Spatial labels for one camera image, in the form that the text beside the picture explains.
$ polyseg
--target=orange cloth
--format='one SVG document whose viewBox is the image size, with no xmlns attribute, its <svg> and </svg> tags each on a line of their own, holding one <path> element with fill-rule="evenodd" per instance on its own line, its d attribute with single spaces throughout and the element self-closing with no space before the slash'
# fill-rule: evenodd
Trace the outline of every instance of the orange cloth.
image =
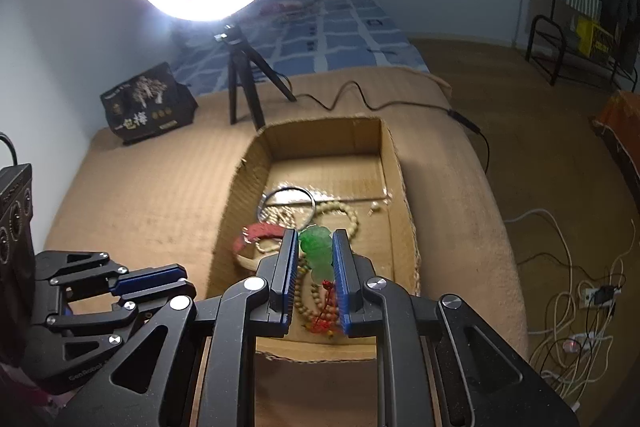
<svg viewBox="0 0 640 427">
<path fill-rule="evenodd" d="M 618 138 L 634 163 L 636 172 L 640 166 L 640 95 L 615 92 L 593 123 L 606 126 Z"/>
</svg>

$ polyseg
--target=metal pivot bolt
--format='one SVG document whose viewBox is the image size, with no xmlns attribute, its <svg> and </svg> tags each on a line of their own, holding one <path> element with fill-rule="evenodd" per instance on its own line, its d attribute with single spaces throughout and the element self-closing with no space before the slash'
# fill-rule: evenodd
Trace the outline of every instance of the metal pivot bolt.
<svg viewBox="0 0 640 427">
<path fill-rule="evenodd" d="M 372 290 L 382 290 L 386 286 L 386 280 L 382 277 L 372 277 L 367 281 L 367 286 Z"/>
<path fill-rule="evenodd" d="M 180 311 L 185 309 L 190 304 L 190 302 L 191 299 L 188 298 L 187 295 L 178 295 L 171 299 L 171 301 L 169 302 L 169 306 L 171 306 L 173 310 Z"/>
<path fill-rule="evenodd" d="M 244 281 L 244 287 L 251 291 L 261 290 L 264 286 L 264 279 L 261 277 L 249 277 Z"/>
<path fill-rule="evenodd" d="M 445 308 L 457 310 L 462 306 L 462 299 L 453 293 L 448 293 L 442 297 L 442 304 Z"/>
</svg>

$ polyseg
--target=black tripod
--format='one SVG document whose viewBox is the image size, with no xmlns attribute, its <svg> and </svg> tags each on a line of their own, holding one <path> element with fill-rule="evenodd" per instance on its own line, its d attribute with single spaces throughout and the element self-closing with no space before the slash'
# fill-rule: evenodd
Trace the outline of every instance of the black tripod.
<svg viewBox="0 0 640 427">
<path fill-rule="evenodd" d="M 225 33 L 216 37 L 219 41 L 224 42 L 229 48 L 229 122 L 231 125 L 238 121 L 236 118 L 236 100 L 238 99 L 238 77 L 244 89 L 246 102 L 249 105 L 251 119 L 254 121 L 255 129 L 259 130 L 264 127 L 264 115 L 260 106 L 260 98 L 258 91 L 255 89 L 254 74 L 251 70 L 251 62 L 253 62 L 267 78 L 287 97 L 289 102 L 295 102 L 296 97 L 284 85 L 278 74 L 273 71 L 266 60 L 254 50 L 242 30 L 235 25 L 225 26 Z"/>
</svg>

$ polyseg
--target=floor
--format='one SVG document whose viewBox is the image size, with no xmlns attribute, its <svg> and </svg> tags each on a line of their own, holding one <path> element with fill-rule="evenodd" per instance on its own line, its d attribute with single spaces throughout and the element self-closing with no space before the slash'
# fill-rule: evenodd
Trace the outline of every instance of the floor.
<svg viewBox="0 0 640 427">
<path fill-rule="evenodd" d="M 631 219 L 640 237 L 634 201 L 609 152 L 589 126 L 588 117 L 601 110 L 608 95 L 563 81 L 550 87 L 516 50 L 457 41 L 416 40 L 413 44 L 430 70 L 453 87 L 452 106 L 486 135 L 491 145 L 488 178 L 503 217 L 534 207 L 548 209 L 558 220 L 574 264 L 593 277 L 603 276 L 613 259 L 629 248 Z M 484 162 L 484 142 L 476 136 L 470 140 Z M 541 251 L 566 259 L 553 228 L 539 217 L 507 225 L 507 230 L 516 261 Z M 519 274 L 529 330 L 541 330 L 548 300 L 567 289 L 568 271 L 538 257 L 521 266 Z M 640 351 L 637 244 L 625 257 L 625 275 L 616 315 L 607 329 L 614 336 L 609 368 L 579 400 L 577 415 L 583 427 L 597 417 Z M 582 274 L 575 271 L 574 288 L 581 279 Z M 585 318 L 578 311 L 575 332 L 585 331 Z M 530 349 L 540 339 L 530 337 Z M 604 358 L 601 351 L 592 378 L 601 373 Z"/>
</svg>

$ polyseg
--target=beige blanket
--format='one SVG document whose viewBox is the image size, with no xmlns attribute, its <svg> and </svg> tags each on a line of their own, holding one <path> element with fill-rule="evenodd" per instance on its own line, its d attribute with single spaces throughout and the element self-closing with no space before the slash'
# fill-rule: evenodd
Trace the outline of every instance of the beige blanket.
<svg viewBox="0 0 640 427">
<path fill-rule="evenodd" d="M 310 92 L 329 104 L 347 80 L 360 83 L 371 105 L 414 100 L 448 106 L 446 83 L 405 68 L 354 68 L 297 76 L 292 83 L 295 93 Z M 258 92 L 267 122 L 326 115 L 308 98 L 287 102 L 269 83 Z M 239 115 L 245 117 L 235 126 L 228 124 L 227 93 L 219 92 L 198 99 L 194 124 L 134 146 L 120 146 L 106 129 L 98 132 L 47 248 L 104 250 L 130 269 L 180 263 L 204 296 L 228 184 L 254 135 L 242 90 L 238 99 Z M 352 87 L 333 114 L 370 111 Z M 513 254 L 465 131 L 439 110 L 402 106 L 377 115 L 398 149 L 422 256 L 422 294 L 459 294 L 526 355 L 526 316 Z M 104 301 L 77 309 L 104 309 Z M 374 425 L 374 373 L 371 363 L 258 360 L 256 425 Z M 290 380 L 301 377 L 303 387 Z M 334 409 L 330 422 L 318 403 Z"/>
</svg>

